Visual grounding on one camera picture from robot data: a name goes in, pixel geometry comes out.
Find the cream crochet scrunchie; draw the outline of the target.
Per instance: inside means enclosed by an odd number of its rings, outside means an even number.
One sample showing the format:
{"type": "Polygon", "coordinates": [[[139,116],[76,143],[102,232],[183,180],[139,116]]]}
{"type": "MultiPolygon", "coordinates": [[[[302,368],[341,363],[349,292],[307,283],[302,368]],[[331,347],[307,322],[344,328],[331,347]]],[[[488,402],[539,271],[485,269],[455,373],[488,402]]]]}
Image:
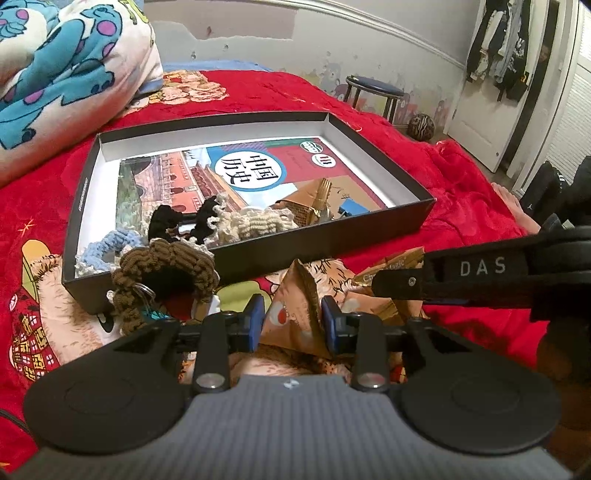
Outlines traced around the cream crochet scrunchie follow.
{"type": "Polygon", "coordinates": [[[247,206],[229,211],[227,197],[225,194],[215,196],[221,207],[216,208],[218,220],[214,225],[214,233],[204,240],[206,247],[224,246],[297,229],[290,210],[247,206]]]}

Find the blue crochet scrunchie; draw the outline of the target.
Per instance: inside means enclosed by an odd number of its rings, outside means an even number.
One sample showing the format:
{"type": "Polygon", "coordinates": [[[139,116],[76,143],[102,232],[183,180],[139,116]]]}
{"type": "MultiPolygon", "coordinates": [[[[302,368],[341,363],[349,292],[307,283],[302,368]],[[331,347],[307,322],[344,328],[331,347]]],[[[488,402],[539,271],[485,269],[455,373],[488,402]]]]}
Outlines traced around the blue crochet scrunchie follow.
{"type": "Polygon", "coordinates": [[[118,228],[107,233],[101,240],[91,242],[76,256],[77,277],[106,273],[118,266],[120,257],[129,250],[143,245],[142,236],[134,231],[118,228]]]}

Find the person bare foot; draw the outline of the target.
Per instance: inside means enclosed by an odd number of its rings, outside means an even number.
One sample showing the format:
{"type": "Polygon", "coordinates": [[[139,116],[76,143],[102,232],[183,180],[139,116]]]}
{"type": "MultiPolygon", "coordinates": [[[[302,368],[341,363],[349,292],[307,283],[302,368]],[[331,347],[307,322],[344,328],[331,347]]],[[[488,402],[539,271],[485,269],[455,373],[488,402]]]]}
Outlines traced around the person bare foot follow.
{"type": "Polygon", "coordinates": [[[509,211],[512,213],[516,223],[521,228],[523,228],[528,234],[532,235],[540,232],[541,226],[524,212],[519,200],[512,192],[495,182],[492,183],[492,188],[503,200],[509,211]]]}

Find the black crochet scrunchie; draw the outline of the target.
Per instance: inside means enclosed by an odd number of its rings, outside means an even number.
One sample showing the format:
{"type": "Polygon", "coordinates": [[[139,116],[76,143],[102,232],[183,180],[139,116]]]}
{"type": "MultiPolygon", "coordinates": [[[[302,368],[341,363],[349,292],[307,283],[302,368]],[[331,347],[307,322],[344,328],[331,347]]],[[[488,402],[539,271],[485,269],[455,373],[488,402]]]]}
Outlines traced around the black crochet scrunchie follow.
{"type": "Polygon", "coordinates": [[[147,238],[167,242],[194,238],[198,244],[204,244],[204,240],[214,233],[217,207],[221,207],[221,203],[214,196],[206,199],[194,213],[181,213],[168,205],[160,205],[151,215],[147,238]]]}

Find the black cardboard box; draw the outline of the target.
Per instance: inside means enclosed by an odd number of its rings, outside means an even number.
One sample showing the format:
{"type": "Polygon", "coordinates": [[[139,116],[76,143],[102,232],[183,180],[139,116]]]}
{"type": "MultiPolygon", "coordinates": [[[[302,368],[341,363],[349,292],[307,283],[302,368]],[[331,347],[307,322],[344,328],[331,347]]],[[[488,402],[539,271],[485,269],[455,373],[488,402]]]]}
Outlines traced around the black cardboard box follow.
{"type": "Polygon", "coordinates": [[[180,231],[216,198],[224,213],[283,207],[294,228],[249,239],[207,240],[217,272],[233,283],[294,260],[334,258],[417,231],[432,195],[335,115],[259,112],[146,124],[99,134],[67,227],[62,283],[88,313],[107,310],[111,261],[123,230],[145,240],[153,211],[182,214],[180,231]]]}

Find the dark grey trouser leg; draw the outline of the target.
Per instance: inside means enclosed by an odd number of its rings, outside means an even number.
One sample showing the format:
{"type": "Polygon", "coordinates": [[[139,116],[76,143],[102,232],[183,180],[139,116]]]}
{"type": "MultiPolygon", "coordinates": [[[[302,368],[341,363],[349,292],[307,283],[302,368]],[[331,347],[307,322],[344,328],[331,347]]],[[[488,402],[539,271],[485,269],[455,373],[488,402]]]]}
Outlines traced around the dark grey trouser leg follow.
{"type": "Polygon", "coordinates": [[[520,200],[524,212],[543,225],[552,215],[564,223],[590,225],[590,157],[579,164],[574,179],[545,161],[520,200]]]}

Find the white door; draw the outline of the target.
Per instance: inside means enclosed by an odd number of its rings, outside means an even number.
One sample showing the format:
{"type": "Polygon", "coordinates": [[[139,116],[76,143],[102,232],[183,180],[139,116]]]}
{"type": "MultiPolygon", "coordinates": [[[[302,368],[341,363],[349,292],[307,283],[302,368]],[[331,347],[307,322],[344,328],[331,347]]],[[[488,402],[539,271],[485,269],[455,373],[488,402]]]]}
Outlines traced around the white door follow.
{"type": "Polygon", "coordinates": [[[490,172],[511,166],[576,25],[576,1],[484,1],[448,135],[490,172]]]}

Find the hanging dark clothes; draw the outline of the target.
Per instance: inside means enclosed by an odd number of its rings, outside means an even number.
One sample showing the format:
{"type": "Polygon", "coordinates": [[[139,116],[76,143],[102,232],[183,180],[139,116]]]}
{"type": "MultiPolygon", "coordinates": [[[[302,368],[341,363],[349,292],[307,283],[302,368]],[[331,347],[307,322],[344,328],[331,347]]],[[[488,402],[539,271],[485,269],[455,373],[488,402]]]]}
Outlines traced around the hanging dark clothes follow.
{"type": "Polygon", "coordinates": [[[485,3],[467,59],[466,80],[490,78],[499,91],[498,101],[519,102],[527,91],[531,13],[530,0],[485,3]]]}

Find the blue padded stool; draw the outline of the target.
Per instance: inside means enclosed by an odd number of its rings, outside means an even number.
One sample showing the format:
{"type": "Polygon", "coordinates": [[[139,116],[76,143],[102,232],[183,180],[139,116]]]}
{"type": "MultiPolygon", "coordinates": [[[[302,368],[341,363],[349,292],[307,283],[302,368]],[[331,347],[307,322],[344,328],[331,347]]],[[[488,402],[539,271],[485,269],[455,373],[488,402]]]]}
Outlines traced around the blue padded stool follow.
{"type": "Polygon", "coordinates": [[[362,92],[384,98],[386,104],[383,117],[391,124],[394,123],[394,115],[396,114],[398,103],[403,100],[406,95],[404,90],[388,82],[359,75],[349,75],[346,78],[346,94],[344,97],[346,103],[349,102],[349,97],[351,97],[352,91],[355,91],[353,102],[351,104],[354,109],[356,109],[356,105],[359,103],[360,94],[362,92]]]}

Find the brown crochet scrunchie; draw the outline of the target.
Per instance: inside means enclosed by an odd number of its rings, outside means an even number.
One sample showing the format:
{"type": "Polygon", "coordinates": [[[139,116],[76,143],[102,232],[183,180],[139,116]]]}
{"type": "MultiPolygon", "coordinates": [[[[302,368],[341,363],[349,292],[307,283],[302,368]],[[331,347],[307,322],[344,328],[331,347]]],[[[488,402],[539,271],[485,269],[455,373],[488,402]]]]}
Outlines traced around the brown crochet scrunchie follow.
{"type": "Polygon", "coordinates": [[[211,298],[219,283],[214,255],[193,239],[152,239],[127,251],[112,271],[108,294],[121,333],[128,335],[159,315],[159,306],[176,295],[194,301],[211,298]]]}

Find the monster print white blanket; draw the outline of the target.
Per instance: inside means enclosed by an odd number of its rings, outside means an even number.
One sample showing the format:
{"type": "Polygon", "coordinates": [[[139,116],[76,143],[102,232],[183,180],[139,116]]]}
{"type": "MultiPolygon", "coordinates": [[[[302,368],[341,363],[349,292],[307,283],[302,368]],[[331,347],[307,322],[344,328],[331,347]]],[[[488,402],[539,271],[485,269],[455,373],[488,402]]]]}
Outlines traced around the monster print white blanket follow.
{"type": "Polygon", "coordinates": [[[1,4],[1,182],[96,132],[162,85],[140,1],[1,4]]]}

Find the brown patterned ball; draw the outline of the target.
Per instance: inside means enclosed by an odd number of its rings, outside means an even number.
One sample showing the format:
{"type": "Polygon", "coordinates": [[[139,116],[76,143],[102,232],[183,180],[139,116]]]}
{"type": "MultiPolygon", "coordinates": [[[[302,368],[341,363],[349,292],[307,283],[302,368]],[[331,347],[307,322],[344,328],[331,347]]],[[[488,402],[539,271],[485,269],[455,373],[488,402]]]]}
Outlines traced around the brown patterned ball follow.
{"type": "Polygon", "coordinates": [[[407,135],[420,142],[430,141],[435,134],[434,120],[427,114],[415,114],[407,126],[407,135]]]}

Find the colourful history book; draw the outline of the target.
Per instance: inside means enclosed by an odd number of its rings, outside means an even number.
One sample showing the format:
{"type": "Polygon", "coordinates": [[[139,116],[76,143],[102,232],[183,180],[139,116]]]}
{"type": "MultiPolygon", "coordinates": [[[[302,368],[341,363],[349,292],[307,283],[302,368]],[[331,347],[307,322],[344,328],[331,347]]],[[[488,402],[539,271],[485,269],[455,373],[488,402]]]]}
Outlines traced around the colourful history book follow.
{"type": "Polygon", "coordinates": [[[393,206],[328,140],[290,137],[205,144],[121,160],[115,225],[145,235],[157,207],[192,214],[219,193],[226,195],[228,210],[264,209],[297,192],[313,197],[322,179],[332,183],[329,211],[334,218],[393,206]]]}

